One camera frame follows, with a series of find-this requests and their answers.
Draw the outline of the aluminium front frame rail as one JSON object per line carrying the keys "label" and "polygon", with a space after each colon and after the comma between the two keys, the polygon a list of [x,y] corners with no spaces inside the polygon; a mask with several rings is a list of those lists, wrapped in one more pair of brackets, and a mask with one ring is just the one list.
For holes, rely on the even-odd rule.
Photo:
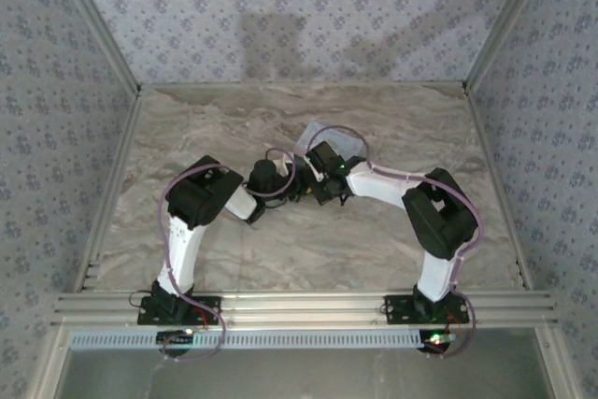
{"label": "aluminium front frame rail", "polygon": [[[219,312],[232,330],[382,329],[385,292],[221,292]],[[547,292],[472,291],[480,328],[555,326],[555,303]],[[126,292],[81,292],[58,298],[52,325],[125,328],[137,310]]]}

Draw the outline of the aluminium corner frame post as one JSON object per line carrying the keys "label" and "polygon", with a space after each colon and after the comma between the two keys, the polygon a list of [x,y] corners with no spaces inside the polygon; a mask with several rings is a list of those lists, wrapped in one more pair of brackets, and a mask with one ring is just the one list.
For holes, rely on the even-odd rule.
{"label": "aluminium corner frame post", "polygon": [[99,48],[106,55],[120,82],[133,95],[138,95],[139,86],[132,70],[127,64],[116,40],[93,0],[73,0],[83,20],[98,42]]}
{"label": "aluminium corner frame post", "polygon": [[467,77],[463,81],[463,88],[467,94],[473,93],[484,76],[491,68],[501,46],[515,25],[520,13],[529,0],[505,0],[492,24],[479,54],[474,60]]}

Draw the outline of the aluminium back frame rail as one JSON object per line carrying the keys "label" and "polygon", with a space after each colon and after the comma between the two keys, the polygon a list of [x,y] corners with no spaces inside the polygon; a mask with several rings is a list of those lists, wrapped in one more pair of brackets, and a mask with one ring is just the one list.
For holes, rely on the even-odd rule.
{"label": "aluminium back frame rail", "polygon": [[233,88],[324,88],[324,87],[415,87],[421,86],[434,90],[445,90],[451,93],[462,93],[465,88],[461,80],[449,81],[274,81],[274,82],[222,82],[222,83],[142,83],[138,90],[175,90],[175,89],[233,89]]}

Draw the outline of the light blue plastic bag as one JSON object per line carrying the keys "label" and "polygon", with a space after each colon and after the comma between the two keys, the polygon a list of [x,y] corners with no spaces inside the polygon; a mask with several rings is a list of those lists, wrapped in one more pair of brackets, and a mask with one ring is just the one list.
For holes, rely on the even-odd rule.
{"label": "light blue plastic bag", "polygon": [[293,152],[304,156],[307,150],[311,150],[326,141],[330,147],[345,160],[352,156],[363,157],[365,155],[365,145],[361,139],[351,135],[348,130],[338,128],[327,128],[323,132],[320,130],[325,125],[312,121],[307,126],[293,147]]}

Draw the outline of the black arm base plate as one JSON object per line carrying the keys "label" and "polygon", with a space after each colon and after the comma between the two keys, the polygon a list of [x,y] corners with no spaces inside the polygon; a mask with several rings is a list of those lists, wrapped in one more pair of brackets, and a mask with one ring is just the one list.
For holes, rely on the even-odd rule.
{"label": "black arm base plate", "polygon": [[204,308],[176,297],[172,311],[159,305],[152,296],[142,299],[137,316],[138,325],[217,326],[219,319]]}
{"label": "black arm base plate", "polygon": [[389,325],[412,324],[434,325],[467,324],[470,322],[465,301],[452,293],[442,300],[431,302],[424,296],[412,294],[386,295],[383,298],[383,312]]}

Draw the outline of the black control board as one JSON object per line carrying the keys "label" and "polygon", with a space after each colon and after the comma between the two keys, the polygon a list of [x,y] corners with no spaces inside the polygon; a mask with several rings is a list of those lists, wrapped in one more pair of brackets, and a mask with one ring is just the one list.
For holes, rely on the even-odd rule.
{"label": "black control board", "polygon": [[419,351],[437,357],[444,357],[457,336],[448,330],[420,330],[422,346]]}
{"label": "black control board", "polygon": [[187,353],[193,341],[193,330],[161,331],[155,336],[155,344],[159,351],[170,358],[177,358]]}

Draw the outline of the aluminium side frame rail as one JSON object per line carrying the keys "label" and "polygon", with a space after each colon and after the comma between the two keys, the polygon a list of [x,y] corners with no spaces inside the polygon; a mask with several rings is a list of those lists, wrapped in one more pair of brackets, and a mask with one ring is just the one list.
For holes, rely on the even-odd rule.
{"label": "aluminium side frame rail", "polygon": [[525,290],[531,291],[534,289],[534,282],[525,260],[523,246],[520,243],[518,231],[515,226],[515,220],[511,211],[508,197],[505,192],[500,170],[492,157],[491,144],[486,135],[483,120],[481,119],[481,116],[477,110],[475,97],[469,92],[466,86],[463,87],[463,93],[469,108],[469,112],[477,130],[477,138],[479,141],[479,145],[482,148],[487,167],[489,168],[491,173],[492,186],[494,189],[495,196],[497,198],[498,205],[501,209],[503,219],[505,221],[505,227],[508,231],[510,246],[515,252],[516,265],[519,270],[520,283]]}
{"label": "aluminium side frame rail", "polygon": [[107,183],[103,190],[102,198],[94,218],[93,226],[74,283],[74,292],[83,292],[88,285],[90,288],[93,287],[93,282],[87,280],[88,271],[91,267],[95,266],[99,260],[104,239],[112,222],[141,107],[141,92],[139,92],[131,104],[127,118],[122,127],[122,133],[114,154],[113,164],[107,177]]}

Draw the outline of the aluminium lower frame post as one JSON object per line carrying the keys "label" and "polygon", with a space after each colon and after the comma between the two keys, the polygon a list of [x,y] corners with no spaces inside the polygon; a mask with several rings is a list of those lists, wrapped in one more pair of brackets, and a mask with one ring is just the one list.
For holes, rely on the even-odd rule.
{"label": "aluminium lower frame post", "polygon": [[561,329],[544,326],[534,330],[555,399],[578,399],[577,376]]}
{"label": "aluminium lower frame post", "polygon": [[64,324],[52,325],[43,340],[27,399],[54,399],[72,342],[72,331]]}

